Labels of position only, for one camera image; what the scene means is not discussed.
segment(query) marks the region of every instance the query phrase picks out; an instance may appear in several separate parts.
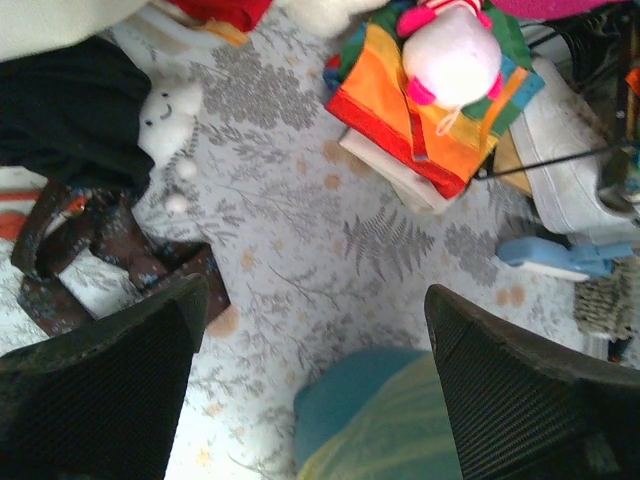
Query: fern leaf pattern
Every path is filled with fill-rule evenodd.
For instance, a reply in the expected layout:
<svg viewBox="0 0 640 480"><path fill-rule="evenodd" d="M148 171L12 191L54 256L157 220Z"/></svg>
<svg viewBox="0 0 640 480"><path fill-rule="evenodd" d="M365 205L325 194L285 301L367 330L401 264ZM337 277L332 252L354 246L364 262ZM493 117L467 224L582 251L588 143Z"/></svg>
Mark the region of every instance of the fern leaf pattern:
<svg viewBox="0 0 640 480"><path fill-rule="evenodd" d="M453 223L445 232L445 245L478 284L490 287L496 283L498 267L492 263L496 239L488 231L478 234L469 225Z"/></svg>
<svg viewBox="0 0 640 480"><path fill-rule="evenodd" d="M362 221L359 215L353 224L345 222L343 232L347 239L345 257L354 251L356 271L360 274L362 260L366 259L380 278L384 279L382 264L389 265L400 280L404 280L405 270L413 273L413 263L420 268L422 257L426 257L435 238L406 217L398 221L398 210L390 215L382 207L368 220Z"/></svg>

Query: red fabric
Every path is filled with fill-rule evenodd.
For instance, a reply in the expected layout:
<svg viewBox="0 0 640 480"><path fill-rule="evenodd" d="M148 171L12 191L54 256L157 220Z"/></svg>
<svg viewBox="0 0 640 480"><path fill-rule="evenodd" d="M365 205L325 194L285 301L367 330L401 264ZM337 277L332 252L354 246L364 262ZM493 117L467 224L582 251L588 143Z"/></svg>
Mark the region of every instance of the red fabric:
<svg viewBox="0 0 640 480"><path fill-rule="evenodd" d="M27 216L23 213L0 213L0 238L15 242L26 221Z"/></svg>
<svg viewBox="0 0 640 480"><path fill-rule="evenodd" d="M342 89L339 89L331 97L327 110L342 122L364 134L369 140L386 150L389 155L399 159L411 170L431 180L433 186L444 198L455 197L466 188L467 184L461 178L439 165L428 161L414 161L411 146L403 139L398 138L396 132L380 118L358 109ZM422 135L414 135L414 142L421 137ZM414 144L413 149L420 153L422 151L426 153L424 142L420 145Z"/></svg>
<svg viewBox="0 0 640 480"><path fill-rule="evenodd" d="M640 97L640 67L634 68L627 75L627 83L633 90L633 93Z"/></svg>
<svg viewBox="0 0 640 480"><path fill-rule="evenodd" d="M255 28L273 0L169 0L190 17L203 22L212 18L241 32Z"/></svg>
<svg viewBox="0 0 640 480"><path fill-rule="evenodd" d="M492 0L491 3L514 17L555 20L624 1L627 0Z"/></svg>
<svg viewBox="0 0 640 480"><path fill-rule="evenodd" d="M327 67L326 68L335 68L338 69L340 68L340 63L342 62L342 59L340 58L340 54L338 55L334 55L333 57L331 57L329 59L329 61L327 62Z"/></svg>

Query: colorful striped cloth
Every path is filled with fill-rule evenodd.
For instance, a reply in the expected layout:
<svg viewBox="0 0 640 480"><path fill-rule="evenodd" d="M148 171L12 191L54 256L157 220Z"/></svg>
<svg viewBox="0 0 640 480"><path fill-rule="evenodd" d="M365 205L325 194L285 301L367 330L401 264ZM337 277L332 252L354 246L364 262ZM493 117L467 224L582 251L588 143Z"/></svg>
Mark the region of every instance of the colorful striped cloth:
<svg viewBox="0 0 640 480"><path fill-rule="evenodd" d="M508 85L498 99L467 106L449 133L436 127L447 115L437 106L418 106L405 94L401 40L395 33L400 15L414 2L396 0L375 12L325 70L335 93L327 110L415 172L431 180L445 198L461 193L500 136L544 82L529 72L531 58L517 21L488 5L486 13L503 50L502 75Z"/></svg>

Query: light blue plastic object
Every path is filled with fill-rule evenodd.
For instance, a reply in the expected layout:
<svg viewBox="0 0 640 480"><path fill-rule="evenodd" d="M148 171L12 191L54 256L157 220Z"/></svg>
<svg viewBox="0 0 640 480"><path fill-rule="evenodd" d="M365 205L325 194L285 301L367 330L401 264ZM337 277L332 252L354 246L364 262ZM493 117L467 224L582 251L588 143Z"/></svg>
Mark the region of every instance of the light blue plastic object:
<svg viewBox="0 0 640 480"><path fill-rule="evenodd" d="M558 243L538 237L510 240L501 244L496 252L498 258L512 267L535 266L537 271L545 268L552 271L597 278L610 275L613 260L633 255L630 242L607 245L579 245L568 249Z"/></svg>

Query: white stuffed animal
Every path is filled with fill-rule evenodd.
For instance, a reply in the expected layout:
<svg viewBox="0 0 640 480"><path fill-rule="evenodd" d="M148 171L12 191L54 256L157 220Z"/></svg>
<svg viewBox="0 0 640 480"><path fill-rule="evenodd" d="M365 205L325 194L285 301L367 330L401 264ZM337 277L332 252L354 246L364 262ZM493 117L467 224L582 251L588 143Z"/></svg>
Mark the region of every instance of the white stuffed animal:
<svg viewBox="0 0 640 480"><path fill-rule="evenodd" d="M417 104L457 111L500 93L502 52L483 1L422 0L400 17L398 34L410 36L402 50L407 94Z"/></svg>
<svg viewBox="0 0 640 480"><path fill-rule="evenodd" d="M319 37L344 32L351 17L384 6L388 0L275 0L287 16L304 30Z"/></svg>
<svg viewBox="0 0 640 480"><path fill-rule="evenodd" d="M153 159L156 168L165 168L191 138L202 97L199 83L163 79L154 85L140 111L138 145ZM197 171L193 160L181 158L176 163L176 173L183 180L192 179ZM165 201L169 213L181 213L188 207L189 202L180 193Z"/></svg>

